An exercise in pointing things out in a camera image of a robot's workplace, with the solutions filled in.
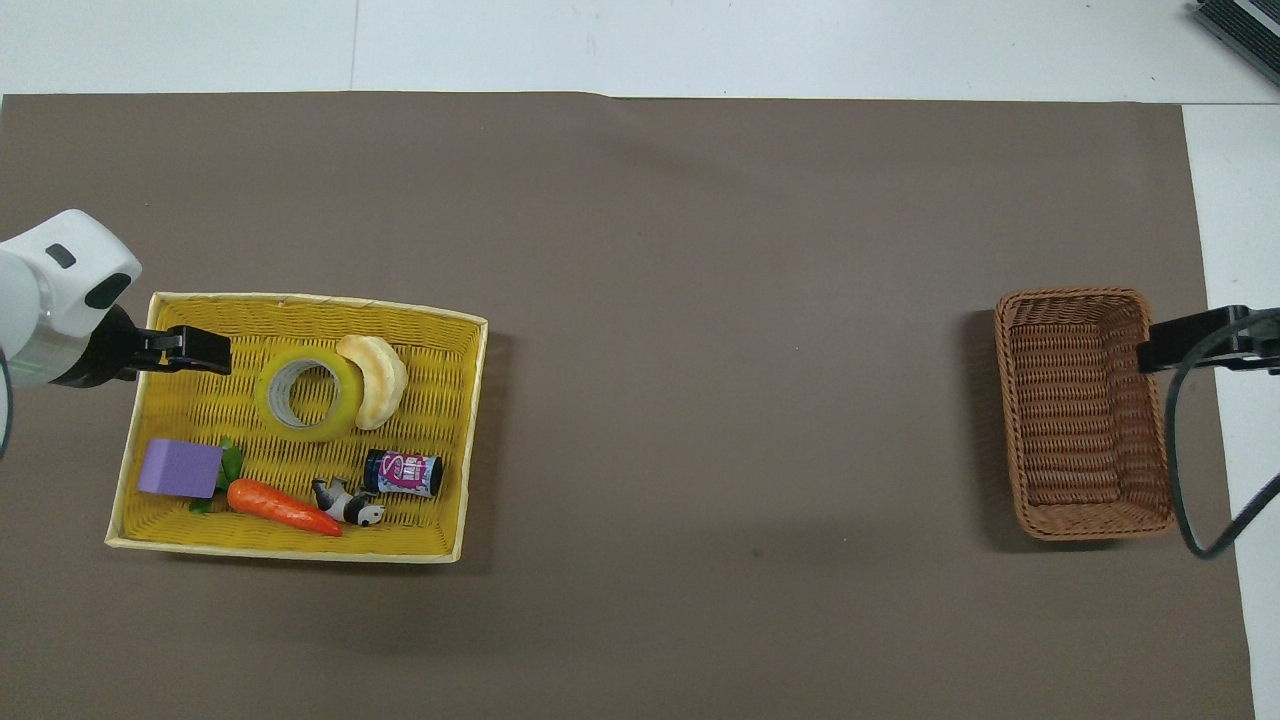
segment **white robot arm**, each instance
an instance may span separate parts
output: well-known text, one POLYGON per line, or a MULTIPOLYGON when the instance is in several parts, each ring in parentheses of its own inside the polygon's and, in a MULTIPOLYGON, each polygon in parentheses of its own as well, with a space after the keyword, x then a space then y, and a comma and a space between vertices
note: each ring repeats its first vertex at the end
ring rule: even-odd
POLYGON ((223 336, 133 325, 115 300, 141 272, 124 243, 79 210, 0 242, 0 454, 13 420, 13 387, 92 387, 133 379, 138 370, 230 373, 223 336))

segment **peeled banana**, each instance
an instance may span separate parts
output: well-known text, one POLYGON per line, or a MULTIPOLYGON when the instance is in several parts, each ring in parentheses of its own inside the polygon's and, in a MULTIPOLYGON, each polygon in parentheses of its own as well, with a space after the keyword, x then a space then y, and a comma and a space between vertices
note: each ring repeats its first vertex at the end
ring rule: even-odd
POLYGON ((356 427, 380 428, 399 407, 408 370, 396 350, 380 337, 349 334, 338 341, 338 355, 351 360, 365 377, 365 398, 356 411, 356 427))

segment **toy panda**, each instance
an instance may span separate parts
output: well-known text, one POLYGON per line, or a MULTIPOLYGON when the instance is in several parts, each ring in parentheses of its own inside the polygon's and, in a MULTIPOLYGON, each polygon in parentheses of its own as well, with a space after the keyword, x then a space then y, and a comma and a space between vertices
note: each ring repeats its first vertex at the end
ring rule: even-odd
POLYGON ((328 487, 323 478, 316 478, 311 482, 311 489, 316 493, 316 505, 334 520, 367 528, 380 521, 387 511, 381 505, 370 505, 369 500, 374 497, 371 492, 360 491, 352 496, 343 487, 342 478, 334 478, 328 487))

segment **roll of tape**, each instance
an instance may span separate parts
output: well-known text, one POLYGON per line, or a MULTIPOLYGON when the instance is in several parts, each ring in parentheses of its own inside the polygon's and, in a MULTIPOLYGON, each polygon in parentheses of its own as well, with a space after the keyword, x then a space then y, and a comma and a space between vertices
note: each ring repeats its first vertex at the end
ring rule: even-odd
POLYGON ((284 439, 296 442, 324 442, 339 438, 355 427, 356 411, 364 397, 360 372, 344 357, 319 347, 296 347, 271 357, 253 387, 253 406, 266 427, 284 439), (324 368, 333 378, 333 402, 323 420, 303 423, 289 395, 302 373, 324 368))

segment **foam block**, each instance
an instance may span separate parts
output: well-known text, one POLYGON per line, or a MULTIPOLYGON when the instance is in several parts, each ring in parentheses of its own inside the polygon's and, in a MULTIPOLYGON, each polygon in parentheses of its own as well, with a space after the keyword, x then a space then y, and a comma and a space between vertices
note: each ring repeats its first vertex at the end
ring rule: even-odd
POLYGON ((155 495, 212 497, 223 448, 212 445, 152 439, 142 457, 138 489, 155 495))

